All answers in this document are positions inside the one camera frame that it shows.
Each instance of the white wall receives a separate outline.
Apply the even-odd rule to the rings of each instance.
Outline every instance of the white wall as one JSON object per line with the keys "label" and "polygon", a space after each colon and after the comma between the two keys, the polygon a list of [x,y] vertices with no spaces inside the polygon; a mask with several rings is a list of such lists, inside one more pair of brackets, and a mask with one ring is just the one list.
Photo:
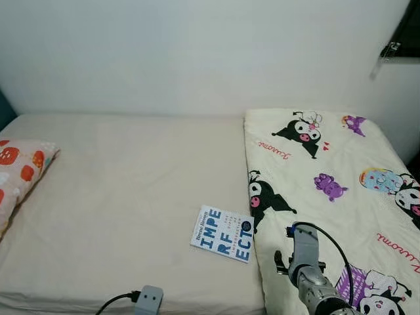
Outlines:
{"label": "white wall", "polygon": [[348,110],[419,148],[420,65],[369,79],[408,0],[0,0],[0,87],[20,113]]}

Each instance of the book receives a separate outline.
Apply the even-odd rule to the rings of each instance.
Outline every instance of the book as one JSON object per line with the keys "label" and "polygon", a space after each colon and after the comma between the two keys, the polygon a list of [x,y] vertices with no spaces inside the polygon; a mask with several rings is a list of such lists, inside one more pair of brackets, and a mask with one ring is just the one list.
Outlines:
{"label": "book", "polygon": [[202,205],[190,243],[248,263],[253,233],[253,217]]}

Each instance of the black wire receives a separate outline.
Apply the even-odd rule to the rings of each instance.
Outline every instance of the black wire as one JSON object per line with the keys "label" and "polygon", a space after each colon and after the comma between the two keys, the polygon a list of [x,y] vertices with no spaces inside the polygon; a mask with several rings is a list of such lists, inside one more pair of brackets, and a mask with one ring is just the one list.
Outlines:
{"label": "black wire", "polygon": [[123,298],[125,298],[125,297],[131,297],[131,294],[132,293],[126,293],[126,294],[121,294],[121,295],[118,295],[117,297],[114,297],[114,298],[112,298],[112,299],[110,299],[108,302],[106,302],[101,308],[100,308],[100,310],[98,311],[98,312],[96,312],[96,314],[95,315],[99,315],[100,313],[102,313],[102,311],[109,305],[109,304],[111,304],[111,303],[113,303],[113,302],[115,302],[116,300],[119,300],[119,299],[123,299]]}
{"label": "black wire", "polygon": [[293,224],[294,227],[296,227],[298,225],[311,226],[314,229],[320,231],[331,242],[333,242],[333,244],[339,250],[339,252],[340,252],[340,254],[341,254],[341,256],[344,260],[344,265],[345,265],[347,273],[348,273],[348,281],[350,282],[350,297],[348,298],[348,303],[349,303],[350,306],[352,306],[352,304],[353,304],[353,275],[352,275],[352,270],[350,269],[350,264],[348,263],[348,260],[346,258],[346,255],[344,254],[344,251],[341,249],[340,245],[332,238],[332,236],[330,236],[326,231],[322,230],[320,227],[316,226],[315,224],[312,224],[312,223],[309,223],[309,222],[296,222],[295,224]]}

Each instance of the pillow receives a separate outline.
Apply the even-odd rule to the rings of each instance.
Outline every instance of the pillow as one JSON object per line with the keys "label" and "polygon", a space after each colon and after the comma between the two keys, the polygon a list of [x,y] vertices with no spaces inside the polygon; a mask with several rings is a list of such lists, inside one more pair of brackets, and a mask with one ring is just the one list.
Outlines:
{"label": "pillow", "polygon": [[0,237],[14,207],[41,178],[58,151],[50,142],[0,138]]}

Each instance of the blanket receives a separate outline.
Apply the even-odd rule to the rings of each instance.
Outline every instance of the blanket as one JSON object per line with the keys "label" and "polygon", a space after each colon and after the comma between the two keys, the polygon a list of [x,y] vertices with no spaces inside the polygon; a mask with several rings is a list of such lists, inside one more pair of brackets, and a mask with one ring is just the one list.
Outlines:
{"label": "blanket", "polygon": [[[362,314],[419,314],[420,185],[374,122],[348,113],[249,110],[245,117],[249,204],[268,314],[308,314],[276,273],[293,252],[285,228],[306,221],[343,248]],[[348,300],[343,260],[318,234],[324,275]]]}

